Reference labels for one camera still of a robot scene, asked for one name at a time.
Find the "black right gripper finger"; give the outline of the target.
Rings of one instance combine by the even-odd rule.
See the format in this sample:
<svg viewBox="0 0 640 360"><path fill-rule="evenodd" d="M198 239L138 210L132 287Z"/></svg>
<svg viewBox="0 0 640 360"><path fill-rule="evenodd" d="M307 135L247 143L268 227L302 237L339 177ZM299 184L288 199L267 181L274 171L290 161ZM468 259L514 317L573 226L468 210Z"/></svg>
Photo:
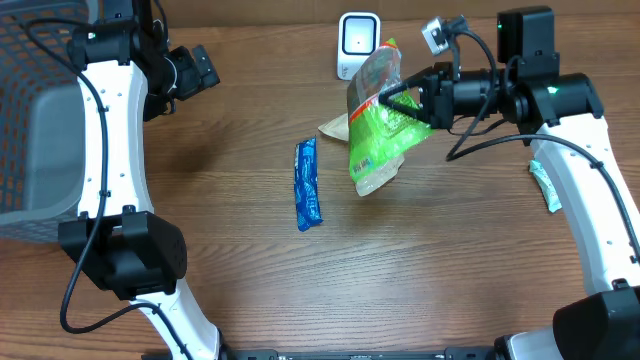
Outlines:
<svg viewBox="0 0 640 360"><path fill-rule="evenodd" d="M411 117L422 123L429 123L428 115L421 103L416 103L411 97L379 98L379 103L391 110Z"/></svg>
<svg viewBox="0 0 640 360"><path fill-rule="evenodd" d="M402 93L411 88L420 87L421 83L423 82L423 78L424 78L423 75L416 74L403 80L401 83L397 85L394 85L384 91L381 91L378 96L379 102L388 103L392 96Z"/></svg>

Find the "green clear snack packet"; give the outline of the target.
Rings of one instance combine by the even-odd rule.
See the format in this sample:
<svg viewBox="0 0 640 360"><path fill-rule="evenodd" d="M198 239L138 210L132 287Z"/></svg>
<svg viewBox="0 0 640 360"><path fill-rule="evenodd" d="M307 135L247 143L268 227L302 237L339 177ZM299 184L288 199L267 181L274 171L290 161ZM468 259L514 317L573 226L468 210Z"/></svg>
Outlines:
<svg viewBox="0 0 640 360"><path fill-rule="evenodd" d="M362 64L347 89L349 172L359 184L430 137L429 125L382 105L383 90L399 85L402 54L393 38Z"/></svg>

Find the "beige plastic bag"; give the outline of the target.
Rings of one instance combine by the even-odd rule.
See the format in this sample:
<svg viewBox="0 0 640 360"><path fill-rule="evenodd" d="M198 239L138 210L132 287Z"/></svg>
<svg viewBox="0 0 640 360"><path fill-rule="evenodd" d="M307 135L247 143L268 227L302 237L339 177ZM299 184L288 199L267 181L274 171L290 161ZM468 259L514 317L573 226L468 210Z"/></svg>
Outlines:
<svg viewBox="0 0 640 360"><path fill-rule="evenodd" d="M348 142L348 114L344 113L333 120L320 125L318 130L326 136L343 142ZM355 185L358 195L361 197L367 196L392 181L398 174L398 171L404 161L405 157L403 155L399 155L388 161L380 168L374 170L366 177L362 178Z"/></svg>

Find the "blue cookie packet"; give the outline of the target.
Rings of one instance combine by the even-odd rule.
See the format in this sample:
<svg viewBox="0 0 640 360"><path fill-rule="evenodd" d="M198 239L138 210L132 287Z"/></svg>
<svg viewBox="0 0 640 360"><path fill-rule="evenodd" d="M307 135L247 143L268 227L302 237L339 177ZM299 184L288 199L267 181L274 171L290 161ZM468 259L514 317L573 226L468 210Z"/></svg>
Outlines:
<svg viewBox="0 0 640 360"><path fill-rule="evenodd" d="M316 138L296 145L294 158L294 195L297 226L301 232L320 225L323 218L318 197Z"/></svg>

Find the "mint green snack packet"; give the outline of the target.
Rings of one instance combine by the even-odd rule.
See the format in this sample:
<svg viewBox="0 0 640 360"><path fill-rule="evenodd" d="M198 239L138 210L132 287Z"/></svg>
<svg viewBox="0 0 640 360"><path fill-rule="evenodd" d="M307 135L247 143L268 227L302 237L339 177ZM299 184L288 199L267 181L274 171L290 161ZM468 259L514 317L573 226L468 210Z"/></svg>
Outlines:
<svg viewBox="0 0 640 360"><path fill-rule="evenodd" d="M562 208L560 199L551 179L549 178L542 164L535 159L530 160L529 172L538 183L549 212L555 213L556 211L560 210Z"/></svg>

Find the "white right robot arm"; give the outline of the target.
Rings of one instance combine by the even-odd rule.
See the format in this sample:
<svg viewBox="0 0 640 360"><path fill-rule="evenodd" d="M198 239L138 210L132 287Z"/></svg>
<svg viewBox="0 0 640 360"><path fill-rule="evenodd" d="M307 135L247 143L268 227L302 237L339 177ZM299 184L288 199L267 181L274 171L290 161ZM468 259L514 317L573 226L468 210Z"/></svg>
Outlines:
<svg viewBox="0 0 640 360"><path fill-rule="evenodd" d="M382 91L379 102L449 129L498 113L516 125L554 185L580 256L586 297L550 326L499 337L490 359L635 359L639 355L639 211L613 155L591 80L562 74L546 5L502 11L489 68L440 62Z"/></svg>

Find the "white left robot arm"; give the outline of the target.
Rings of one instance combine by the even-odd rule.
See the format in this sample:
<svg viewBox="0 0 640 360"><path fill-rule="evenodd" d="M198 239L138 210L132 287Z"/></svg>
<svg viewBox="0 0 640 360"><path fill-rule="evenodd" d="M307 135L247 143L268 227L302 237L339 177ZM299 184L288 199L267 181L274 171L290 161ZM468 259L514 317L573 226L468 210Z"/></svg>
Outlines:
<svg viewBox="0 0 640 360"><path fill-rule="evenodd" d="M158 2L107 1L95 22L75 27L67 54L85 155L77 216L59 226L60 245L76 275L147 317L170 358L224 358L221 333L186 281L184 236L155 214L144 165L144 123L217 85L206 50L171 48Z"/></svg>

